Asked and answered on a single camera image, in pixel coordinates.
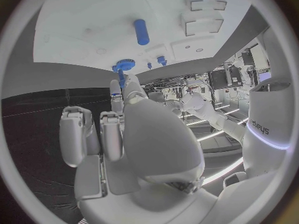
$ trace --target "blue mounting piece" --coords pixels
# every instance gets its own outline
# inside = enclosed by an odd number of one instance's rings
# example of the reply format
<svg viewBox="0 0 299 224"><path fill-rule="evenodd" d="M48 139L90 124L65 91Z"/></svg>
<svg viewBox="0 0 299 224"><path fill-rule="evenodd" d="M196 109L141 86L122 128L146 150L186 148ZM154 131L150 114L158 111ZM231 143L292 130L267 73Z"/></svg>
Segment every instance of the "blue mounting piece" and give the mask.
<svg viewBox="0 0 299 224"><path fill-rule="evenodd" d="M125 86L126 78L122 69L119 69L118 73L120 78L120 87L123 88Z"/></svg>
<svg viewBox="0 0 299 224"><path fill-rule="evenodd" d="M134 22L137 42L139 45L144 46L150 42L146 21L138 19Z"/></svg>
<svg viewBox="0 0 299 224"><path fill-rule="evenodd" d="M113 72L117 72L119 69L123 71L128 71L135 66L135 61L132 59L124 59L120 60L116 63L115 66L112 67Z"/></svg>
<svg viewBox="0 0 299 224"><path fill-rule="evenodd" d="M167 65L167 61L165 60L165 57L164 56L160 56L157 58L157 61L159 64L162 64L163 66L166 66Z"/></svg>

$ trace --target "dark floor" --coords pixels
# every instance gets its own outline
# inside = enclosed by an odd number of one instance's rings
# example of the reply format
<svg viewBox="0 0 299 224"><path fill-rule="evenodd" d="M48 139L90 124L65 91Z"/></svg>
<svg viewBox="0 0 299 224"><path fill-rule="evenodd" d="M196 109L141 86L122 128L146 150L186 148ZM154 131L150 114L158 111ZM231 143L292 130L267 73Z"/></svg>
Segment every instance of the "dark floor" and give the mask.
<svg viewBox="0 0 299 224"><path fill-rule="evenodd" d="M2 100L6 141L25 182L37 198L69 224L83 217L74 197L75 169L67 166L59 146L59 120L66 106L79 105L93 113L97 130L102 111L111 110L108 88L67 89ZM0 182L0 223L33 223Z"/></svg>

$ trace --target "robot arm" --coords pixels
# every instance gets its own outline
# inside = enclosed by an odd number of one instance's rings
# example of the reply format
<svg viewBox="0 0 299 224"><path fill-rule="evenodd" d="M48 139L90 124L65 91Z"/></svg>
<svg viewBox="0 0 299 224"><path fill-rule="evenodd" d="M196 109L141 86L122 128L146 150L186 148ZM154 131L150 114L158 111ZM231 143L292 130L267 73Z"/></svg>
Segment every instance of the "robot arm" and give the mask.
<svg viewBox="0 0 299 224"><path fill-rule="evenodd" d="M180 101L182 111L187 111L194 116L209 121L217 130L223 130L234 139L243 143L245 128L228 120L225 115L214 110L213 105L205 100L200 93L187 93Z"/></svg>

